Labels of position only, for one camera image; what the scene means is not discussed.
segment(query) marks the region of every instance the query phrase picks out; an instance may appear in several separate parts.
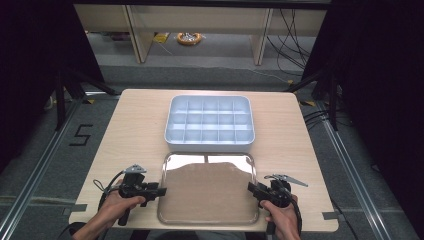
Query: storage box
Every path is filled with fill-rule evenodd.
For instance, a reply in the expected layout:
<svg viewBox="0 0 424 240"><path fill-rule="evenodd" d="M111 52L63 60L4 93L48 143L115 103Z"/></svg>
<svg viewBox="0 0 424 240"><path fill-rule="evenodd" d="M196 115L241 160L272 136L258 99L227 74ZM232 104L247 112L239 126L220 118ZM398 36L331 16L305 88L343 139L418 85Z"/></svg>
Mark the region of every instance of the storage box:
<svg viewBox="0 0 424 240"><path fill-rule="evenodd" d="M246 97L180 95L171 101L165 140L172 151L247 153L254 139Z"/></svg>

